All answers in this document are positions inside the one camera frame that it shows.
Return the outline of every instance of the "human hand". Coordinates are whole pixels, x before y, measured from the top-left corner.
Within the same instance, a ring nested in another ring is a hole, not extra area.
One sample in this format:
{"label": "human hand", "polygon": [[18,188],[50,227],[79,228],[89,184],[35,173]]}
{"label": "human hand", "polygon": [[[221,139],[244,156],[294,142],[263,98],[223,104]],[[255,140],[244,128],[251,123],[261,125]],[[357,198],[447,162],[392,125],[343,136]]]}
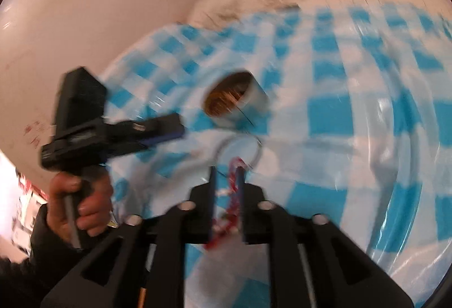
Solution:
{"label": "human hand", "polygon": [[[99,235],[110,221],[112,209],[111,196],[113,188],[108,173],[105,172],[92,183],[92,194],[84,199],[78,209],[80,217],[77,227],[86,230],[92,237]],[[67,243],[71,242],[71,229],[66,218],[64,197],[81,188],[81,179],[68,173],[58,173],[50,183],[49,203],[47,204],[47,225]]]}

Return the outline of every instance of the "blue patterned cloth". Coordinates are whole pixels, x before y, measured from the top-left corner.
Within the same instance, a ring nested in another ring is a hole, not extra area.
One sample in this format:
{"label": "blue patterned cloth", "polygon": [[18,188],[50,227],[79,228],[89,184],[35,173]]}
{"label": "blue patterned cloth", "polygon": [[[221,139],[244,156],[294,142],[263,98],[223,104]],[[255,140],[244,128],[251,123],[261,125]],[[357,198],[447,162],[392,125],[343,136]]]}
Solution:
{"label": "blue patterned cloth", "polygon": [[[202,98],[221,76],[247,69],[271,103],[250,128],[264,148],[247,181],[295,215],[329,215],[420,306],[452,263],[451,27],[384,5],[146,36],[103,75],[106,114],[176,111],[188,134],[110,162],[115,215],[162,214],[205,181],[230,132],[202,112]],[[219,175],[218,188],[227,186]],[[227,201],[218,196],[218,212]],[[266,263],[265,247],[239,236],[209,252],[188,246],[187,307],[268,307]]]}

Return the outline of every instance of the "silver bolt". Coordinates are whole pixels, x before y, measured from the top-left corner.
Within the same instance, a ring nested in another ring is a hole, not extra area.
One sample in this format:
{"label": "silver bolt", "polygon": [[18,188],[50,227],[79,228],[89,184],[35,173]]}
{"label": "silver bolt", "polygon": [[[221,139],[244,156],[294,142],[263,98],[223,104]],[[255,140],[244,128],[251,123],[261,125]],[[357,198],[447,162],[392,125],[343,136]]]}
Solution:
{"label": "silver bolt", "polygon": [[195,202],[193,201],[184,201],[178,206],[182,211],[190,211],[196,207]]}
{"label": "silver bolt", "polygon": [[261,201],[257,204],[257,207],[263,211],[268,211],[273,210],[276,206],[272,201]]}
{"label": "silver bolt", "polygon": [[312,217],[312,222],[316,225],[325,225],[329,223],[329,220],[326,215],[318,213]]}
{"label": "silver bolt", "polygon": [[140,225],[142,221],[143,219],[140,215],[130,215],[126,220],[126,224],[134,227]]}
{"label": "silver bolt", "polygon": [[135,129],[136,131],[140,131],[140,132],[143,132],[146,130],[145,126],[142,126],[141,124],[138,124],[138,123],[134,123],[132,125],[132,128]]}

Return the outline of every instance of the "red object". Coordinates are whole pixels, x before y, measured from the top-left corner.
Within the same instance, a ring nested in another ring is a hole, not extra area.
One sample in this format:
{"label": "red object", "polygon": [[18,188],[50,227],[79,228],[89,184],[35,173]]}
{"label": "red object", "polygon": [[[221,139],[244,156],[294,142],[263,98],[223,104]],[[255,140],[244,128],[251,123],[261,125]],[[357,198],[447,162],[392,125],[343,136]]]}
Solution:
{"label": "red object", "polygon": [[239,198],[237,195],[237,184],[236,184],[236,170],[241,166],[243,168],[246,167],[245,162],[239,157],[233,158],[229,163],[229,171],[228,171],[228,180],[229,180],[229,190],[231,192],[230,200],[228,208],[226,209],[224,219],[226,220],[224,223],[221,223],[221,220],[213,220],[214,225],[218,225],[219,229],[215,232],[214,237],[210,242],[208,242],[204,248],[212,249],[218,245],[218,243],[224,239],[227,235],[230,234],[231,229],[237,227],[239,223]]}

